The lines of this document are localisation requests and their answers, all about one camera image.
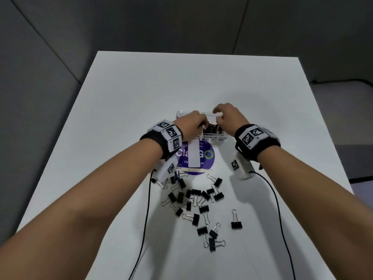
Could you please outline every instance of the purple circular sticker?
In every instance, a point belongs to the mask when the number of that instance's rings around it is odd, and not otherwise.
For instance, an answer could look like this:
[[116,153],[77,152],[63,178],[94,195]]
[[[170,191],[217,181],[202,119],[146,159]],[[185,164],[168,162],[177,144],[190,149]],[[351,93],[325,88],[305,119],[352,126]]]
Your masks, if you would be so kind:
[[[188,143],[183,143],[179,151],[176,153],[179,160],[179,166],[189,168],[188,166]],[[215,161],[215,152],[212,145],[208,141],[200,140],[200,162],[201,167],[198,169],[211,169]],[[190,175],[200,175],[199,172],[186,172]]]

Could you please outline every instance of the clear plastic container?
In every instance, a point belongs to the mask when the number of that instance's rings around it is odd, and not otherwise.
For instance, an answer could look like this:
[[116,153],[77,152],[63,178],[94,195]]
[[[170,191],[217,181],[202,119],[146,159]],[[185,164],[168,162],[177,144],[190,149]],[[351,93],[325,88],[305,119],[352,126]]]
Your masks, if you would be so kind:
[[[176,113],[176,118],[180,118],[190,112],[179,111]],[[201,114],[205,114],[208,119],[208,127],[203,129],[203,134],[198,136],[199,140],[206,140],[211,143],[222,143],[227,140],[228,134],[223,131],[216,123],[216,116],[220,116],[221,114],[213,114],[213,113],[205,113],[201,112]]]

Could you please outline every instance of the wrist-mounted tracker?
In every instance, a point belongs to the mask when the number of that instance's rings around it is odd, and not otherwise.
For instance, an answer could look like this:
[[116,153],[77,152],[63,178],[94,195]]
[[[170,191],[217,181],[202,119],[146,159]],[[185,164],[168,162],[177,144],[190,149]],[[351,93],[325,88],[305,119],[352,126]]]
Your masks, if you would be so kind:
[[268,129],[258,125],[244,125],[235,133],[236,150],[247,160],[258,162],[260,152],[270,146],[281,146],[279,138]]
[[140,140],[150,138],[156,141],[163,150],[161,159],[169,159],[176,153],[182,145],[182,132],[173,123],[167,120],[156,123],[153,127],[148,129]]

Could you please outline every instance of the black cable on floor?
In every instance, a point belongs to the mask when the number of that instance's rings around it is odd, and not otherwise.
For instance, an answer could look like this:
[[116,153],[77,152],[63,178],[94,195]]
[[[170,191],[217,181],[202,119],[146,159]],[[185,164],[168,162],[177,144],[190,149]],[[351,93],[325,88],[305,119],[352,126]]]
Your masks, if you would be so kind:
[[148,209],[146,210],[145,225],[144,225],[144,235],[142,236],[142,243],[141,243],[140,253],[139,253],[139,257],[137,258],[137,261],[136,261],[135,267],[133,268],[133,270],[132,270],[132,272],[131,272],[131,275],[129,276],[128,280],[131,280],[132,275],[133,275],[133,273],[134,273],[135,270],[136,270],[136,266],[137,266],[137,264],[138,264],[138,262],[139,262],[139,260],[140,260],[140,257],[141,257],[142,247],[144,246],[146,223],[147,223],[147,221],[148,221],[149,205],[150,205],[150,186],[152,185],[152,176],[153,176],[153,172],[154,172],[154,170],[153,170],[152,173],[150,174],[150,179],[149,179]]
[[291,264],[291,270],[293,272],[293,278],[294,278],[294,280],[296,280],[296,278],[295,278],[295,272],[294,272],[294,266],[293,266],[293,260],[291,259],[290,250],[288,248],[288,245],[286,243],[285,236],[284,236],[283,230],[282,230],[282,221],[281,221],[280,206],[279,206],[279,201],[277,200],[276,192],[273,189],[272,185],[268,182],[268,180],[266,178],[264,178],[261,174],[256,173],[255,171],[249,171],[249,173],[255,173],[255,174],[259,175],[260,177],[262,177],[267,182],[267,184],[270,186],[271,190],[273,191],[273,194],[275,195],[276,204],[277,204],[277,210],[279,212],[279,219],[280,219],[280,228],[281,228],[282,239],[283,239],[283,242],[285,243],[285,246],[286,246],[286,249],[288,251],[289,258],[290,258],[290,264]]

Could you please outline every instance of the white table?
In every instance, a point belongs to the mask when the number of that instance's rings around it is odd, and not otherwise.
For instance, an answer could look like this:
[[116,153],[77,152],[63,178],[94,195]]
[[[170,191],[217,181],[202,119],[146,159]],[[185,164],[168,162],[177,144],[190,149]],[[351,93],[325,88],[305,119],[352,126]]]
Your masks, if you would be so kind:
[[[22,228],[92,170],[138,141],[154,122],[179,110],[211,112],[230,102],[268,127],[284,149],[351,191],[297,58],[99,52],[48,161]],[[275,199],[255,177],[237,181],[225,161],[234,141],[215,149],[212,167],[225,199],[209,204],[225,248],[203,248],[191,222],[161,207],[167,190],[152,187],[144,254],[134,279],[292,279]],[[206,175],[188,177],[193,188]],[[141,245],[148,179],[110,226],[87,279],[127,279]],[[280,198],[285,236],[298,279],[334,279],[314,245]],[[243,229],[233,231],[231,210]]]

